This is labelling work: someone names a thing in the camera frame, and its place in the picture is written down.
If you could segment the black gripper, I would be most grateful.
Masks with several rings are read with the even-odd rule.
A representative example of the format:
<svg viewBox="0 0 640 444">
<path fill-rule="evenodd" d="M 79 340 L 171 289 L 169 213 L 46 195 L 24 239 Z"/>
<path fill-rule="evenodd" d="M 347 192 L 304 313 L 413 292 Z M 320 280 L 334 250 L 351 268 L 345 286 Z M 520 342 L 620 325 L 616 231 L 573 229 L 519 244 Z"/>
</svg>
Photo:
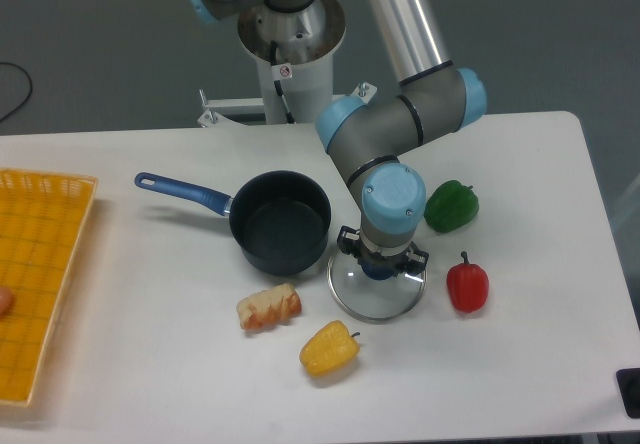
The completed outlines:
<svg viewBox="0 0 640 444">
<path fill-rule="evenodd" d="M 381 247 L 361 241 L 360 231 L 342 226 L 337 237 L 339 251 L 352 256 L 358 264 L 374 267 L 394 267 L 399 273 L 422 273 L 427 267 L 429 253 L 406 242 L 396 247 Z"/>
</svg>

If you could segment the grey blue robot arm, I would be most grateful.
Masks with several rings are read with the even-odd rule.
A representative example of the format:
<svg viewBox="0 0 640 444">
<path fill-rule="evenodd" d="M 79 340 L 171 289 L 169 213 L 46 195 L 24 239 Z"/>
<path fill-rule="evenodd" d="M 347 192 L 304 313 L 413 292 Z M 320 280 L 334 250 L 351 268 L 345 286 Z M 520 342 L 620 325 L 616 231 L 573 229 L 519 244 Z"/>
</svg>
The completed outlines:
<svg viewBox="0 0 640 444">
<path fill-rule="evenodd" d="M 368 0 L 400 86 L 382 104 L 362 91 L 333 94 L 333 55 L 346 30 L 337 0 L 190 1 L 207 23 L 237 18 L 268 123 L 315 124 L 361 213 L 357 229 L 340 232 L 340 250 L 374 279 L 422 273 L 428 256 L 413 236 L 426 192 L 399 159 L 487 108 L 481 80 L 450 60 L 428 0 Z"/>
</svg>

